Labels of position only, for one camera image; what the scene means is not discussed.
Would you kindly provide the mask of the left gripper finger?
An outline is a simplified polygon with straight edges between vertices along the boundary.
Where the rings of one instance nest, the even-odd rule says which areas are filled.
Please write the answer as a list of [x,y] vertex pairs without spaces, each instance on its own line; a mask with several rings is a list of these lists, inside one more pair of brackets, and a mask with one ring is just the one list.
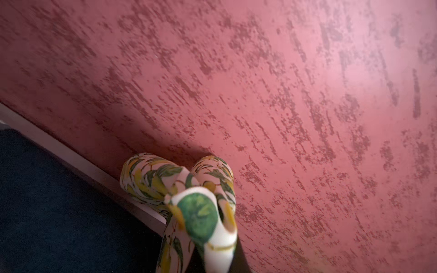
[[249,267],[239,238],[237,239],[234,257],[228,273],[251,273],[251,269]]

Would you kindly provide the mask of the yellow floral skirt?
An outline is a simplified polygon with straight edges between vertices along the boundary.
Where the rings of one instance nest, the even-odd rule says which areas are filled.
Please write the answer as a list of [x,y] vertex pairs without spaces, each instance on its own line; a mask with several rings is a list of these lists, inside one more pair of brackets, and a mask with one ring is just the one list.
[[185,273],[194,252],[207,273],[227,273],[237,247],[234,175],[210,155],[192,169],[150,153],[127,160],[119,184],[166,219],[158,273]]

